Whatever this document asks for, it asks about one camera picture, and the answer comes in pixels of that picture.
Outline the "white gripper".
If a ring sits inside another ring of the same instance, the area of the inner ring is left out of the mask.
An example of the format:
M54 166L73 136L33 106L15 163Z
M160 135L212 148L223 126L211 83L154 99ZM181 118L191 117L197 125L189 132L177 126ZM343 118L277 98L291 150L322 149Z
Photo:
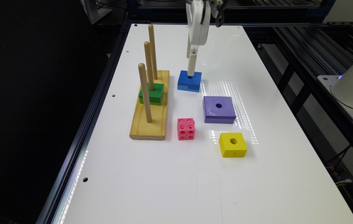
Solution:
M210 18L218 15L219 1L188 0L186 16L188 21L188 41L186 57L188 58L188 76L195 74L198 45L204 45L208 38Z

